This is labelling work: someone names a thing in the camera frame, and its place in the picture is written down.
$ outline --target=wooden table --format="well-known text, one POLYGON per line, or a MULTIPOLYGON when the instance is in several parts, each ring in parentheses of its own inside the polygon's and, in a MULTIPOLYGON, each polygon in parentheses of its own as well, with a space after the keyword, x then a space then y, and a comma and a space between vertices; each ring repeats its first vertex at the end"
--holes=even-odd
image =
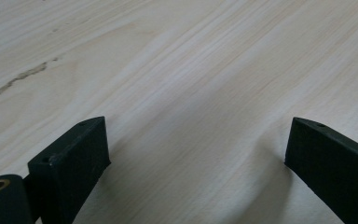
POLYGON ((358 0, 0 1, 0 175, 96 116, 75 223, 341 223, 282 161, 294 116, 358 142, 358 0))

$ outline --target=wooden surface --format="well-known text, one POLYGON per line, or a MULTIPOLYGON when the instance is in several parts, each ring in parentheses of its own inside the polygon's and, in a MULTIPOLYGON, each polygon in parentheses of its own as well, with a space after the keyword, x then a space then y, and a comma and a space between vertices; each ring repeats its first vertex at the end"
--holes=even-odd
POLYGON ((75 223, 341 223, 282 164, 293 116, 358 142, 358 0, 0 1, 0 175, 106 116, 75 223))

